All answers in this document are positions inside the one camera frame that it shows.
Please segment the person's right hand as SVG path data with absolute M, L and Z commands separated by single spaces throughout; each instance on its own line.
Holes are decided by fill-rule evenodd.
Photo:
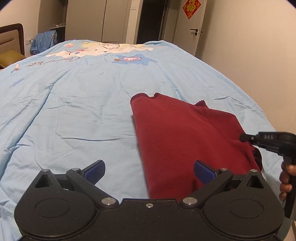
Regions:
M 281 165 L 282 172 L 280 174 L 280 194 L 279 198 L 281 201 L 285 201 L 287 194 L 292 191 L 292 185 L 290 183 L 290 178 L 296 175 L 295 165 L 288 165 L 282 162 Z

